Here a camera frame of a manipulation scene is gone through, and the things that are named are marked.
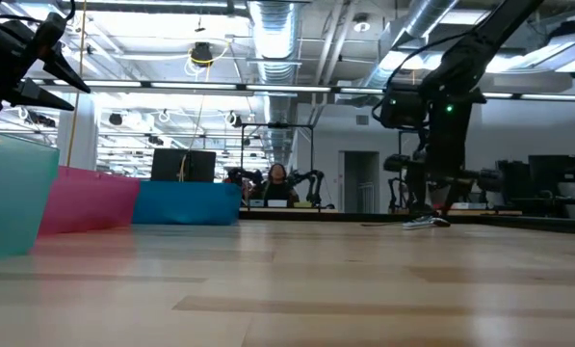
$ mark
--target doorway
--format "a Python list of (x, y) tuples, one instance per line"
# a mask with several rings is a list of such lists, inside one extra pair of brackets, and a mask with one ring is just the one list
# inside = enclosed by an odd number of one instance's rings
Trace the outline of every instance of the doorway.
[(341, 152), (342, 212), (379, 213), (379, 153)]

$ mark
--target woman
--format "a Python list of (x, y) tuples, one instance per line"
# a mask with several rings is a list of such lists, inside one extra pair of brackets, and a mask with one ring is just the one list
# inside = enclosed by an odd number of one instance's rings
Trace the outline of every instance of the woman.
[(268, 206), (268, 200), (287, 200), (287, 206), (293, 207), (298, 202), (298, 193), (287, 183), (285, 167), (274, 164), (270, 167), (268, 181), (264, 191), (264, 205)]

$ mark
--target dark hair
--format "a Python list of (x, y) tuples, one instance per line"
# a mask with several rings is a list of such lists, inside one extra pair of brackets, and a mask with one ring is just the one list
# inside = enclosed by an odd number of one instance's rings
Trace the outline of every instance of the dark hair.
[(266, 195), (268, 194), (268, 190), (270, 189), (270, 186), (272, 185), (272, 171), (274, 170), (275, 167), (280, 167), (283, 170), (283, 178), (285, 179), (286, 183), (287, 181), (287, 171), (285, 171), (285, 167), (282, 166), (282, 164), (278, 164), (275, 163), (272, 166), (270, 166), (270, 170), (268, 171), (268, 180), (266, 181), (266, 187), (264, 189), (264, 200), (266, 199)]
[(268, 171), (268, 180), (272, 180), (272, 171), (274, 171), (275, 167), (280, 167), (280, 169), (283, 170), (283, 178), (287, 179), (287, 171), (285, 170), (285, 167), (282, 164), (274, 163), (270, 166), (270, 170)]

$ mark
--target wooden floor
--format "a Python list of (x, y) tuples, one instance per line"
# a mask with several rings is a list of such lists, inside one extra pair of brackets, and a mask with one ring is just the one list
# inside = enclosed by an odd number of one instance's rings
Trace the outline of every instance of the wooden floor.
[(241, 222), (40, 239), (0, 347), (575, 346), (575, 235)]

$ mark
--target yellow cable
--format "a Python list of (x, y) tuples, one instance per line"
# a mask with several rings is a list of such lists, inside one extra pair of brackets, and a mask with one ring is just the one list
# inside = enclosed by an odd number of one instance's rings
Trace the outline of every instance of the yellow cable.
[[(206, 69), (206, 83), (210, 79), (210, 67)], [(199, 105), (199, 113), (197, 114), (197, 122), (195, 124), (195, 131), (193, 132), (193, 139), (191, 139), (191, 144), (189, 145), (189, 150), (195, 144), (195, 137), (197, 136), (197, 131), (199, 130), (199, 121), (201, 120), (201, 113), (203, 112), (203, 101), (205, 100), (206, 95), (201, 96), (201, 104)]]
[(189, 49), (189, 59), (191, 59), (192, 62), (198, 63), (198, 64), (210, 64), (210, 63), (214, 63), (214, 62), (216, 62), (218, 59), (224, 57), (225, 53), (227, 53), (227, 49), (229, 49), (229, 45), (230, 45), (230, 44), (231, 44), (231, 42), (228, 42), (228, 43), (227, 43), (227, 46), (225, 47), (225, 49), (222, 51), (222, 53), (221, 53), (218, 57), (212, 58), (212, 59), (207, 60), (207, 61), (201, 61), (201, 60), (197, 60), (197, 59), (193, 58), (193, 57), (191, 56), (191, 51), (193, 51), (193, 48), (191, 48), (191, 49)]
[[(82, 8), (82, 39), (79, 46), (79, 76), (82, 77), (84, 73), (84, 42), (86, 39), (86, 4), (87, 0), (84, 0), (84, 5)], [(71, 125), (71, 134), (68, 141), (68, 153), (66, 154), (66, 165), (71, 166), (71, 153), (73, 151), (73, 140), (75, 140), (75, 128), (77, 126), (77, 106), (79, 106), (79, 91), (75, 94), (75, 110), (73, 110), (73, 125)]]

